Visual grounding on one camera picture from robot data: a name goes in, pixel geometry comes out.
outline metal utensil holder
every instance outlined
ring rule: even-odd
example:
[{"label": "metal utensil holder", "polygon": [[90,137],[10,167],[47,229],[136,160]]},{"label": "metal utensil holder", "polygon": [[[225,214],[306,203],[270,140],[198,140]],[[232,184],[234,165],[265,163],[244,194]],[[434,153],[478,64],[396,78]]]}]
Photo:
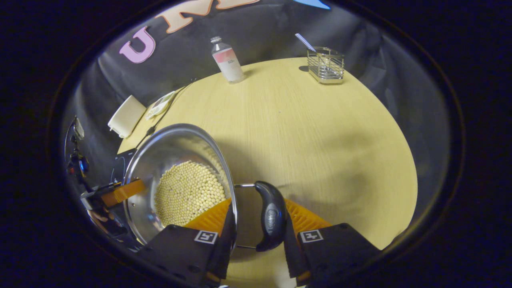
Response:
[{"label": "metal utensil holder", "polygon": [[322,84],[341,84],[345,73],[345,56],[327,47],[308,50],[309,74]]}]

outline round table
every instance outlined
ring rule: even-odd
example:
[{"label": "round table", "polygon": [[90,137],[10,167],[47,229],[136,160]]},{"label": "round table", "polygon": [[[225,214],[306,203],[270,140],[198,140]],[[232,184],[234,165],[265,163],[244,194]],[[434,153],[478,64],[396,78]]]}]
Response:
[{"label": "round table", "polygon": [[[346,222],[383,249],[411,221],[417,197],[413,157],[382,103],[345,71],[341,85],[319,84],[300,67],[306,58],[243,66],[247,78],[230,85],[221,73],[180,93],[157,130],[190,123],[219,145],[235,183],[263,180],[285,198],[331,224]],[[158,116],[144,117],[118,153],[134,148]],[[262,237],[261,200],[237,190],[237,243]],[[235,249],[223,284],[295,287],[283,245],[257,253]]]}]

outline black fabric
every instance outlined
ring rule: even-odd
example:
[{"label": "black fabric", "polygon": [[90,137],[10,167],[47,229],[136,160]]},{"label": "black fabric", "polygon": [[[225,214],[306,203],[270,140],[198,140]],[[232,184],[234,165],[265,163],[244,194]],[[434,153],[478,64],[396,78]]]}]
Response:
[{"label": "black fabric", "polygon": [[[137,24],[105,47],[84,72],[66,119],[77,114],[88,134],[82,147],[91,162],[91,181],[105,183],[111,174],[121,139],[106,124],[126,98],[133,94],[147,106],[193,77],[219,72],[211,37],[221,36],[246,65],[305,56],[305,46],[294,36],[301,33],[315,46],[343,53],[347,71],[375,94],[402,129],[418,174],[417,219],[443,183],[450,145],[444,96],[420,61],[385,31],[336,5],[330,5],[332,10],[288,0],[227,10],[215,5],[207,16],[186,14],[194,21],[171,34],[162,17]],[[142,43],[132,37],[143,26],[148,26],[156,49],[145,62],[134,64],[119,49],[131,40],[140,51]]]}]

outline stainless steel pot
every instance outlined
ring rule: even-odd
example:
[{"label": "stainless steel pot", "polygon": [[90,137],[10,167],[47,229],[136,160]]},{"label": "stainless steel pot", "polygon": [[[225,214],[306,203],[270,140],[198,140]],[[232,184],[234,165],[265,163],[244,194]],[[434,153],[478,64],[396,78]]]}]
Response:
[{"label": "stainless steel pot", "polygon": [[[238,226],[235,185],[229,167],[213,138],[201,128],[191,124],[167,126],[153,134],[135,153],[124,178],[124,184],[140,178],[146,190],[124,202],[130,228],[142,244],[147,244],[165,227],[156,215],[155,193],[162,174],[174,165],[194,161],[209,166],[224,187],[226,198],[231,198],[235,231]],[[255,247],[266,251],[277,247],[284,239],[287,211],[280,192],[272,185],[257,181],[237,187],[255,187],[263,199],[263,240]]]}]

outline pot handle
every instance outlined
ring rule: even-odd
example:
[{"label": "pot handle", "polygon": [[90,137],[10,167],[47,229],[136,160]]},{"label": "pot handle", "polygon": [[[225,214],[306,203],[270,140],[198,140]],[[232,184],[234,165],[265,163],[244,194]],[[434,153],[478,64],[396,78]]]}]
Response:
[{"label": "pot handle", "polygon": [[279,246],[286,232],[288,213],[283,196],[273,185],[256,181],[254,184],[238,184],[235,187],[255,187],[263,200],[261,227],[263,239],[256,245],[256,251],[263,252]]}]

